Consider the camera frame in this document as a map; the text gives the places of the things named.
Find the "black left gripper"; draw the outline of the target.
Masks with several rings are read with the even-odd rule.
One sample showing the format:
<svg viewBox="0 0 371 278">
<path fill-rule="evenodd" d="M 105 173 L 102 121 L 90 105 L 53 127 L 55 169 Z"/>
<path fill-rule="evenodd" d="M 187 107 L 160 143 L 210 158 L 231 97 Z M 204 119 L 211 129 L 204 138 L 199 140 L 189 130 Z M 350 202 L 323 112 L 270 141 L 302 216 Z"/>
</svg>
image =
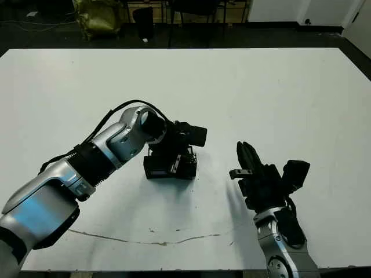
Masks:
<svg viewBox="0 0 371 278">
<path fill-rule="evenodd" d="M 160 142 L 148 146 L 148 156 L 172 156 L 186 145 L 193 145 L 196 141 L 197 127 L 187 122 L 166 121 L 166 132 Z M 183 154 L 184 172 L 195 174 L 197 170 L 197 156 L 192 146 L 188 146 Z"/>
</svg>

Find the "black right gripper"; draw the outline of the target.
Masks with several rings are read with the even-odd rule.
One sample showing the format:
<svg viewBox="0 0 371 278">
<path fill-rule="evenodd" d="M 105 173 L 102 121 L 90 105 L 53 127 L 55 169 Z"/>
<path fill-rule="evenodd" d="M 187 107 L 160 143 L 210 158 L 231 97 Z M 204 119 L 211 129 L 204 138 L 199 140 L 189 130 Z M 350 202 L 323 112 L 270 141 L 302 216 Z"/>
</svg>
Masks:
<svg viewBox="0 0 371 278">
<path fill-rule="evenodd" d="M 238 185 L 248 209 L 270 209 L 284 207 L 285 191 L 282 178 L 274 164 L 262 165 L 252 145 L 237 142 L 237 157 L 241 169 L 229 171 L 232 180 L 238 178 Z"/>
</svg>

